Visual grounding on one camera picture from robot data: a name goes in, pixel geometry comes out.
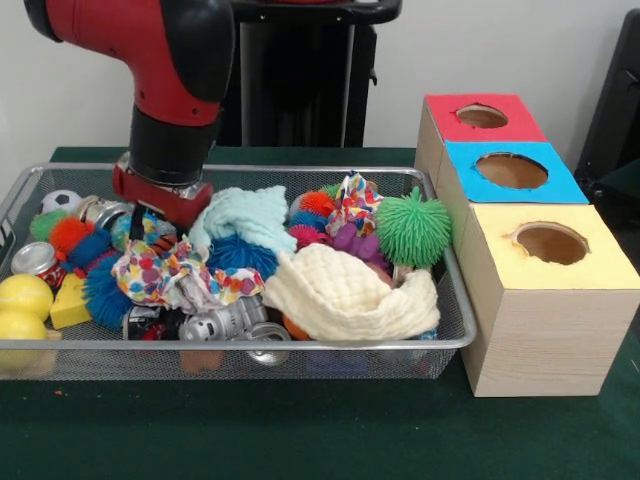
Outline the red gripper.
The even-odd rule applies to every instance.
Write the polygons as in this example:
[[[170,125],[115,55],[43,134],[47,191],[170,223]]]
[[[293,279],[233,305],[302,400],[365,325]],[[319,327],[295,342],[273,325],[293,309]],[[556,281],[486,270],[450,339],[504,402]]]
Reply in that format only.
[[[161,214],[169,223],[188,229],[210,204],[213,196],[213,186],[203,181],[185,188],[153,184],[134,174],[126,162],[115,164],[112,183],[117,195],[135,204],[129,232],[132,241],[144,239],[146,207]]]

